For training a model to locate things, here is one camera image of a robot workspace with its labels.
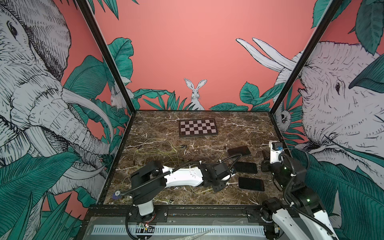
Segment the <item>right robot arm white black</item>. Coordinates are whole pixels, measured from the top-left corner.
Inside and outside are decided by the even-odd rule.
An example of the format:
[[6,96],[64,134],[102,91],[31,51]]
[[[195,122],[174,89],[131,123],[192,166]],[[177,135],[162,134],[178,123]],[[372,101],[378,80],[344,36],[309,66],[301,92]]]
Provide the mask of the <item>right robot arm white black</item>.
[[307,168],[284,151],[264,150],[262,172],[270,172],[283,199],[272,198],[262,203],[261,218],[273,224],[266,237],[276,240],[285,234],[290,240],[336,240],[325,207],[318,194],[305,183]]

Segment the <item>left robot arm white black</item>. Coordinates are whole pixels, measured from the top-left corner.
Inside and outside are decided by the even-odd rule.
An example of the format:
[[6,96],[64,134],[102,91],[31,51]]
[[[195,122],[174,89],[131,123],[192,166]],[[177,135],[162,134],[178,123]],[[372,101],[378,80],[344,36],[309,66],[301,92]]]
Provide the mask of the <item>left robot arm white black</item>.
[[233,167],[242,156],[231,155],[216,163],[189,161],[176,168],[164,166],[160,161],[152,161],[132,173],[131,188],[117,190],[112,195],[114,200],[132,199],[125,220],[128,236],[132,240],[139,239],[129,230],[129,222],[150,228],[150,223],[160,216],[155,210],[153,200],[161,191],[180,186],[211,187],[215,193],[222,191],[235,174]]

